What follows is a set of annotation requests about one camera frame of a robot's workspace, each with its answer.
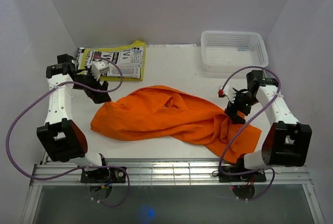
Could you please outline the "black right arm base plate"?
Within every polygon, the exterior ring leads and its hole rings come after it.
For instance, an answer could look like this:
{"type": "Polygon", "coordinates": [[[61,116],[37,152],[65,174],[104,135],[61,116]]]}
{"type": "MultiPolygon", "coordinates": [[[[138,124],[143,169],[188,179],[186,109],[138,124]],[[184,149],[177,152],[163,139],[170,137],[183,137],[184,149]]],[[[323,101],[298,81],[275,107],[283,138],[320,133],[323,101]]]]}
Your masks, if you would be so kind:
{"type": "MultiPolygon", "coordinates": [[[[240,169],[236,166],[222,166],[223,170],[227,173],[235,174],[239,173],[240,169]]],[[[219,178],[219,182],[266,182],[266,175],[265,172],[256,172],[251,174],[245,175],[226,175],[223,173],[218,172],[217,174],[219,178]]]]}

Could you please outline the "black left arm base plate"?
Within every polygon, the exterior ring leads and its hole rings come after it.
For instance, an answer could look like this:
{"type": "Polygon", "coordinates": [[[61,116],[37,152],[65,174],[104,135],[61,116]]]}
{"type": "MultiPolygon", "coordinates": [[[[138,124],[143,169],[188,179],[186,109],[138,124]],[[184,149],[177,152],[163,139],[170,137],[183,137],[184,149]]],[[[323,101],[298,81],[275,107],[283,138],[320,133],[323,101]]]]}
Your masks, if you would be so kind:
{"type": "Polygon", "coordinates": [[[91,171],[82,171],[81,183],[125,183],[127,171],[126,167],[119,168],[99,168],[91,171]]]}

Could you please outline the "orange trousers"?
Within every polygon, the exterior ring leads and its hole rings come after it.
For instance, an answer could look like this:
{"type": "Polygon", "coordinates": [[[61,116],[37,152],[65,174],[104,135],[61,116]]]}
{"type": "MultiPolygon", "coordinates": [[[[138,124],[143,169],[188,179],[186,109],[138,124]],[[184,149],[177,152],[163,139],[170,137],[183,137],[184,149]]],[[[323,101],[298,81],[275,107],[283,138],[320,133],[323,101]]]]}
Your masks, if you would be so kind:
{"type": "Polygon", "coordinates": [[[249,125],[233,140],[241,127],[217,105],[162,85],[105,103],[91,121],[91,130],[108,138],[136,141],[171,136],[204,146],[229,163],[242,153],[254,152],[262,133],[249,125]]]}

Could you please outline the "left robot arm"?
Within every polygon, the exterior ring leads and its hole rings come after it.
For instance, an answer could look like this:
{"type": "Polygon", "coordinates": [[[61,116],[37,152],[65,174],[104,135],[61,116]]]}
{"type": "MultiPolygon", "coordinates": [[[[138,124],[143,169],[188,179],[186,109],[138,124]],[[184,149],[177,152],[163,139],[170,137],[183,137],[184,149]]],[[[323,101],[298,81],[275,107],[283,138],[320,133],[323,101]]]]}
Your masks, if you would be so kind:
{"type": "Polygon", "coordinates": [[[108,65],[104,61],[94,61],[86,74],[78,70],[78,62],[70,55],[57,57],[57,64],[46,68],[46,78],[50,97],[48,114],[43,126],[36,130],[37,137],[53,162],[69,162],[92,171],[93,177],[105,182],[110,177],[110,169],[100,153],[90,153],[83,132],[72,117],[72,91],[83,90],[95,104],[109,102],[105,92],[108,82],[100,81],[108,65]]]}

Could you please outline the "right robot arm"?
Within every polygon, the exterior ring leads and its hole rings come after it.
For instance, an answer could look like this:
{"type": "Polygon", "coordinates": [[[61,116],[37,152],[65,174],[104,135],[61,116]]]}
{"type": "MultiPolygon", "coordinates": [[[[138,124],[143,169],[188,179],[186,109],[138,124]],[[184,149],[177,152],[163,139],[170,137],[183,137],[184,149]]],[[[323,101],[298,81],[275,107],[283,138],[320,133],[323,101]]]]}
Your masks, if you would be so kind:
{"type": "Polygon", "coordinates": [[[218,96],[227,98],[228,104],[224,110],[233,124],[242,125],[233,140],[236,140],[248,125],[241,114],[247,116],[253,105],[259,103],[261,112],[266,114],[270,130],[260,150],[252,153],[242,153],[236,160],[235,175],[241,181],[247,181],[253,176],[254,170],[265,169],[268,166],[302,167],[312,137],[312,129],[302,124],[291,113],[280,93],[281,84],[278,76],[265,76],[266,69],[252,66],[247,73],[247,88],[237,90],[226,84],[219,87],[218,96]]]}

